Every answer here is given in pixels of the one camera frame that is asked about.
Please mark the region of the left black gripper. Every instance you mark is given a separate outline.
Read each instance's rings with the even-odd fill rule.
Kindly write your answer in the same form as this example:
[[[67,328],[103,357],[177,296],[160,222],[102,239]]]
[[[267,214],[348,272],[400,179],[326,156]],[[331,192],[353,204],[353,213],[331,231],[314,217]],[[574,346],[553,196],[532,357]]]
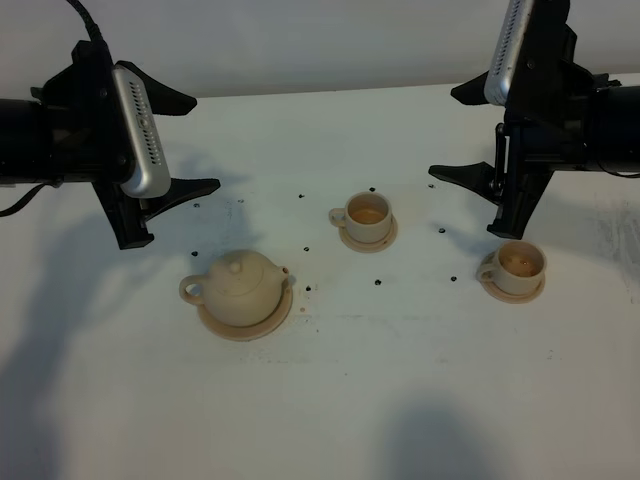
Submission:
[[[194,97],[153,79],[134,63],[118,61],[116,65],[142,81],[154,115],[186,116],[197,106]],[[172,178],[166,194],[143,199],[141,208],[125,198],[120,185],[133,173],[134,155],[113,67],[104,41],[83,40],[72,50],[70,66],[43,86],[30,89],[39,104],[42,126],[38,156],[29,162],[29,170],[38,180],[92,184],[118,246],[125,250],[153,240],[145,221],[208,196],[221,184],[213,178]]]

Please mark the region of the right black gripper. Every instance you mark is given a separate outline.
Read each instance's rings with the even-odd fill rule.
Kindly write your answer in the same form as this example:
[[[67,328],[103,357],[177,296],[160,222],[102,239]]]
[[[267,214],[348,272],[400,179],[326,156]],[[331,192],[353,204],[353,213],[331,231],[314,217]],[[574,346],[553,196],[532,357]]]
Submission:
[[[593,75],[573,62],[577,35],[566,24],[568,1],[534,1],[521,46],[514,81],[508,94],[504,127],[544,127],[567,134],[565,125],[578,119],[570,103],[594,87]],[[451,89],[451,96],[465,106],[489,104],[485,85],[489,72]],[[483,199],[500,204],[495,188],[495,168],[486,162],[466,166],[432,165],[436,179],[460,186]]]

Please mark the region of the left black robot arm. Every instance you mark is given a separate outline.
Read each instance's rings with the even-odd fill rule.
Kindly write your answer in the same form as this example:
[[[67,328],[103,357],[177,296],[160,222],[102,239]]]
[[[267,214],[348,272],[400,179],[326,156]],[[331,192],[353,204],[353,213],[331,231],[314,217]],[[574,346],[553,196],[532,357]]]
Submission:
[[[1,183],[32,187],[4,217],[46,186],[89,183],[119,248],[141,248],[149,220],[220,187],[172,177],[161,145],[156,116],[186,116],[196,99],[114,62],[104,41],[78,42],[71,65],[31,94],[1,102]]]

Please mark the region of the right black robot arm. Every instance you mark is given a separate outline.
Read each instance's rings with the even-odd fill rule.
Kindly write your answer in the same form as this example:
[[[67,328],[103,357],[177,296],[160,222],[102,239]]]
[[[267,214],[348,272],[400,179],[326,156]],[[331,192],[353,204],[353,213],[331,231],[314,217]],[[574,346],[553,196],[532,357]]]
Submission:
[[[504,108],[492,164],[433,165],[430,175],[497,206],[487,229],[522,238],[557,171],[639,176],[639,89],[574,61],[567,1],[509,3],[487,72],[452,89],[467,106]]]

